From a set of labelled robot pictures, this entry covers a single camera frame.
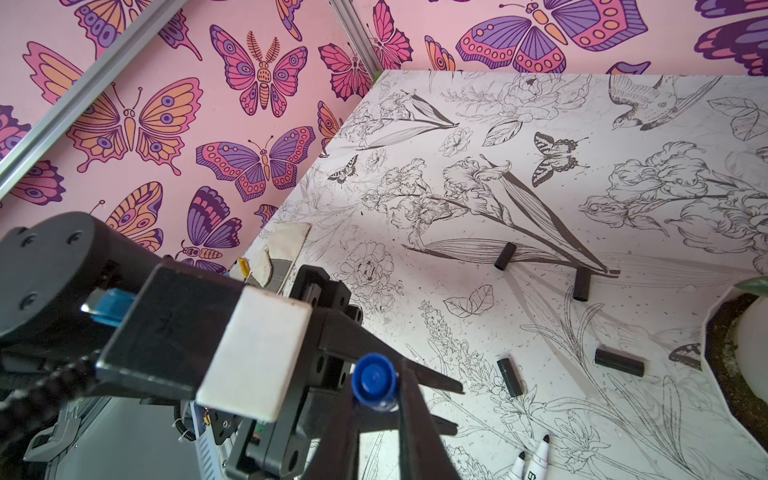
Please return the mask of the white marker pen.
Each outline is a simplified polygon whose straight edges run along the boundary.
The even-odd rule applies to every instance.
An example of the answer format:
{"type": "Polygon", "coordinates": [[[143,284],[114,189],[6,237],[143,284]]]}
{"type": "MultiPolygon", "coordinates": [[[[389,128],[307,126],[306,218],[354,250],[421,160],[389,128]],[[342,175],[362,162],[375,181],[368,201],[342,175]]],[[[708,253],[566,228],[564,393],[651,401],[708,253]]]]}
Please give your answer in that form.
{"type": "Polygon", "coordinates": [[[526,464],[526,453],[520,452],[515,458],[512,466],[506,472],[505,480],[522,480],[526,464]]]}
{"type": "Polygon", "coordinates": [[[550,435],[543,437],[522,476],[523,480],[545,480],[549,465],[550,435]]]}

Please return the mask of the blue pen cap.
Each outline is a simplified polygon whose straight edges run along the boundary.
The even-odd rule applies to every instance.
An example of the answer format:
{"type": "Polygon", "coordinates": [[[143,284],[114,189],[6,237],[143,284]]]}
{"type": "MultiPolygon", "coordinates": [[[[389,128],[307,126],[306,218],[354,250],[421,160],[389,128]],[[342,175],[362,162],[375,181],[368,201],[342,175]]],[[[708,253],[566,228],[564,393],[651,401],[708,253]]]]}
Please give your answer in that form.
{"type": "Polygon", "coordinates": [[[352,371],[354,398],[377,412],[390,412],[398,404],[399,378],[394,364],[384,355],[363,356],[352,371]]]}

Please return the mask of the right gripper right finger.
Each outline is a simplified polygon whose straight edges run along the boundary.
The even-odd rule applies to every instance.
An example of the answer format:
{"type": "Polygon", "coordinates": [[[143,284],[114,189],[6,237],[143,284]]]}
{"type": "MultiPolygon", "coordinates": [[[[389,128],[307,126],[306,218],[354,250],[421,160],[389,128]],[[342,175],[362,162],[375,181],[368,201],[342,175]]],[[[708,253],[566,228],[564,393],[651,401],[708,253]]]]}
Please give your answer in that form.
{"type": "Polygon", "coordinates": [[[437,424],[406,360],[399,374],[399,467],[402,479],[455,479],[437,424]]]}

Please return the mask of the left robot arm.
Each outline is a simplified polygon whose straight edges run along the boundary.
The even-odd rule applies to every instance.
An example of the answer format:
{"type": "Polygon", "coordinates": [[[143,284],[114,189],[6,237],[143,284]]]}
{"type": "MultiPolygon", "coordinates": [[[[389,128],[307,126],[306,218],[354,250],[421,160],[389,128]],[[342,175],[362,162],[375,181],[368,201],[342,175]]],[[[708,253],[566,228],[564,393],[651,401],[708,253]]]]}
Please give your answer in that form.
{"type": "Polygon", "coordinates": [[[227,479],[354,479],[364,433],[394,431],[404,479],[454,479],[423,388],[462,384],[362,325],[348,288],[298,270],[282,296],[159,257],[84,212],[1,242],[1,345],[56,370],[1,406],[1,441],[71,400],[186,402],[238,420],[227,479]]]}

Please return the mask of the black pen cap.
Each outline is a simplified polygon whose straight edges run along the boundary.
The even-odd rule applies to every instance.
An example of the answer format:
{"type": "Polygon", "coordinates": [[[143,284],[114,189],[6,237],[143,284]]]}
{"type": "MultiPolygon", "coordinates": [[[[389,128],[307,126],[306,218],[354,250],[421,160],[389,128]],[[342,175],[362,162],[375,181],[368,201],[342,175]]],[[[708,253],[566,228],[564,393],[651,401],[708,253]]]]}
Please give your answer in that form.
{"type": "Polygon", "coordinates": [[[499,255],[497,256],[494,267],[500,271],[504,271],[511,262],[514,254],[517,251],[517,246],[511,242],[507,242],[503,247],[499,255]]]}
{"type": "Polygon", "coordinates": [[[576,301],[586,302],[589,300],[591,289],[592,271],[586,267],[578,267],[573,285],[572,297],[576,301]]]}
{"type": "Polygon", "coordinates": [[[517,370],[512,361],[509,358],[501,358],[497,361],[497,366],[509,395],[512,398],[523,395],[524,388],[518,378],[517,370]]]}
{"type": "Polygon", "coordinates": [[[594,362],[596,365],[640,378],[645,374],[642,361],[600,348],[595,350],[594,362]]]}

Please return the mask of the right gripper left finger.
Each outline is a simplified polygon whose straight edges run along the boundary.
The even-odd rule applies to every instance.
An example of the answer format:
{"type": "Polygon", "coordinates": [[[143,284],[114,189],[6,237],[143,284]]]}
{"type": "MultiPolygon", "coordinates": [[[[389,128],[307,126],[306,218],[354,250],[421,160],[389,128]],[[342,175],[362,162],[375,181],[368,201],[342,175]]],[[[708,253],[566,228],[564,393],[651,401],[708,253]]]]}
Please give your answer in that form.
{"type": "Polygon", "coordinates": [[[350,377],[302,479],[356,479],[360,413],[350,377]]]}

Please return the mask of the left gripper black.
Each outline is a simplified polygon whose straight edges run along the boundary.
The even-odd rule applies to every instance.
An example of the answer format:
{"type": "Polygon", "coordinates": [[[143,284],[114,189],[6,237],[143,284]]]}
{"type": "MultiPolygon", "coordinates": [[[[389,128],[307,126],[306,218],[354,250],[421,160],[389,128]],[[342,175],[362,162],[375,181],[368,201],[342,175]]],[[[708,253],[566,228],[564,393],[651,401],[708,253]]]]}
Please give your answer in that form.
{"type": "MultiPolygon", "coordinates": [[[[408,367],[419,385],[463,394],[461,382],[416,363],[363,328],[351,293],[320,267],[300,267],[286,299],[254,287],[243,290],[195,403],[212,424],[235,418],[218,447],[225,479],[296,479],[313,443],[326,430],[351,363],[376,353],[397,373],[408,367]]],[[[376,409],[354,402],[361,433],[403,430],[455,436],[458,425],[428,411],[406,412],[398,402],[376,409]]]]}

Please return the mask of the potted green plant white pot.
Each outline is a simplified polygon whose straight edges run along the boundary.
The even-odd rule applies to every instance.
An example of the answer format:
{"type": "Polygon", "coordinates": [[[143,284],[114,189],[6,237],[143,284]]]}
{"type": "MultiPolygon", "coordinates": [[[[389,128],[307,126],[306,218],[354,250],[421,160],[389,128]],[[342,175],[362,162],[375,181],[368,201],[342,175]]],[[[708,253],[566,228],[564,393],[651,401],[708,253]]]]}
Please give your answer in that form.
{"type": "Polygon", "coordinates": [[[744,280],[714,304],[702,326],[702,370],[731,421],[767,453],[767,278],[744,280]]]}

